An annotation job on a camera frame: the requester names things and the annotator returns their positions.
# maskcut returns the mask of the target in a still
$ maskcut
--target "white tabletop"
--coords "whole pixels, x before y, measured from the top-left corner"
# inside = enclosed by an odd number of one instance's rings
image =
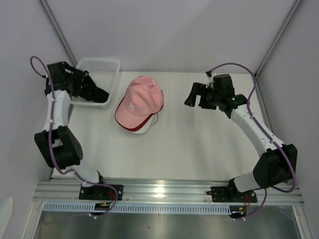
[[[114,113],[128,84],[142,75],[159,82],[164,108],[159,121],[138,135],[121,128]],[[120,77],[107,110],[75,106],[69,123],[82,145],[83,160],[104,177],[216,181],[254,168],[259,159],[254,146],[225,113],[184,105],[193,82],[207,83],[205,74],[123,72]],[[253,87],[251,77],[231,77],[235,93],[248,97]],[[251,106],[261,119],[255,94]]]

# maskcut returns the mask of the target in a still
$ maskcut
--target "pink cap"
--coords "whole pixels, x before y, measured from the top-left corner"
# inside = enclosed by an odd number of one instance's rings
[[[158,82],[150,76],[140,76],[129,84],[115,112],[115,120],[123,128],[135,132],[161,111],[163,105],[164,96]]]

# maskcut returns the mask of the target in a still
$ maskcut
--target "metal floor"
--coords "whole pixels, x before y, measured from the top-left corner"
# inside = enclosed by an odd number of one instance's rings
[[[46,223],[75,213],[43,212]],[[301,239],[292,207],[266,206],[245,222],[228,216],[109,213],[38,225],[34,239]]]

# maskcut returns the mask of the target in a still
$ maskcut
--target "gray wall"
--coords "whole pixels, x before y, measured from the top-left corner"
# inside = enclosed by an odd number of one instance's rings
[[[124,71],[257,69],[294,0],[48,0],[77,60]],[[243,72],[227,66],[224,71]]]
[[[45,82],[29,58],[50,63],[66,57],[36,0],[2,0],[0,29],[0,203],[13,197],[4,238],[17,239],[35,187],[49,172],[33,141],[46,118]]]
[[[307,0],[260,78],[276,134],[299,151],[298,184],[319,238],[319,1]]]

